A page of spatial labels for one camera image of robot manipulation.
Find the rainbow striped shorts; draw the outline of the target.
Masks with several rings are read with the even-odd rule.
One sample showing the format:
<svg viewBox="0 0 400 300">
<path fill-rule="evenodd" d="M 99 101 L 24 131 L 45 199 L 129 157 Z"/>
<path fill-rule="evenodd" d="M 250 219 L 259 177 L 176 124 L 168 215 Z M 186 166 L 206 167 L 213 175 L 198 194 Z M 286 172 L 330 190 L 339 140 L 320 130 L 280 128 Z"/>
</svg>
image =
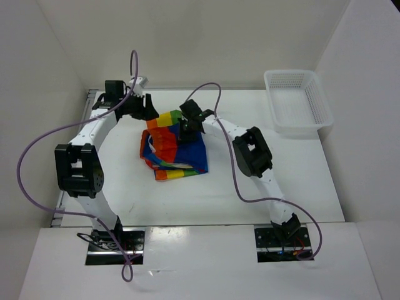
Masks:
<svg viewBox="0 0 400 300">
<path fill-rule="evenodd" d="M 208 158 L 200 132 L 196 140 L 180 143 L 179 120 L 182 114 L 173 110 L 147 121 L 141 134 L 139 156 L 154 171 L 157 181 L 167 181 L 206 174 Z"/>
</svg>

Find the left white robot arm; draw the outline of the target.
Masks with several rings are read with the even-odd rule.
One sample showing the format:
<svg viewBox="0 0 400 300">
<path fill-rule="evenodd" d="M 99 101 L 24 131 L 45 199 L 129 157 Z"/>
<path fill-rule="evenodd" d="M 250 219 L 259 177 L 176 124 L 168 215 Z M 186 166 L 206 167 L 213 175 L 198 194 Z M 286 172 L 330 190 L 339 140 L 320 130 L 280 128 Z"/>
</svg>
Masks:
<svg viewBox="0 0 400 300">
<path fill-rule="evenodd" d="M 54 150 L 60 190 L 92 216 L 94 240 L 103 241 L 112 250 L 123 246 L 125 235 L 103 193 L 104 171 L 98 150 L 123 116 L 143 121 L 159 116 L 151 95 L 143 92 L 147 82 L 142 76 L 132 78 L 128 84 L 106 81 L 105 92 L 94 102 L 89 121 L 70 142 L 59 144 Z"/>
</svg>

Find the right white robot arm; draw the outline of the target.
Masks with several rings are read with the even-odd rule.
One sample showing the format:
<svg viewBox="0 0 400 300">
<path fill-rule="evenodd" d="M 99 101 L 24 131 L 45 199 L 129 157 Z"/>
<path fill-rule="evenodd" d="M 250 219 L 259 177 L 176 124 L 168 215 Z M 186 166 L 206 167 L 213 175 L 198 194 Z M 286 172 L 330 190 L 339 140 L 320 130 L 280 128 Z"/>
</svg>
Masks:
<svg viewBox="0 0 400 300">
<path fill-rule="evenodd" d="M 301 227 L 299 219 L 288 204 L 273 173 L 273 155 L 258 127 L 246 129 L 216 117 L 210 109 L 202 111 L 190 99 L 180 105 L 179 140 L 194 141 L 197 134 L 212 135 L 227 141 L 231 169 L 255 180 L 267 194 L 267 206 L 275 241 L 281 246 L 291 244 Z"/>
</svg>

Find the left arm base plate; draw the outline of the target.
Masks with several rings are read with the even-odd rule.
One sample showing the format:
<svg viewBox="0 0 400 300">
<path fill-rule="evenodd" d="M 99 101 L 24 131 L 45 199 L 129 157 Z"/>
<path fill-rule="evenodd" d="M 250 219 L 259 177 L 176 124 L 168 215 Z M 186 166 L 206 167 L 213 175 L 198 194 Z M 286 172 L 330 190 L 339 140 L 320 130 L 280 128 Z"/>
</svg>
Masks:
<svg viewBox="0 0 400 300">
<path fill-rule="evenodd" d="M 77 237 L 88 243 L 86 265 L 123 265 L 124 256 L 107 232 L 93 231 L 91 234 L 77 233 Z M 142 264 L 144 259 L 144 227 L 125 227 L 119 235 L 120 245 L 131 264 Z"/>
</svg>

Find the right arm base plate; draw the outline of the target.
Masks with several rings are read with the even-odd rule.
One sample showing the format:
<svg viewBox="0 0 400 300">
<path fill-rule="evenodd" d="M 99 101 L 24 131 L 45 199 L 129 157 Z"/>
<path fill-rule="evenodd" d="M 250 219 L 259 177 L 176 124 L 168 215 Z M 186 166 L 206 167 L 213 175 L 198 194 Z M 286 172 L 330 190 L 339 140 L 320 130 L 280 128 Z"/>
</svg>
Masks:
<svg viewBox="0 0 400 300">
<path fill-rule="evenodd" d="M 254 235 L 259 263 L 298 261 L 298 258 L 308 258 L 313 254 L 306 226 L 283 243 L 271 226 L 255 227 Z"/>
</svg>

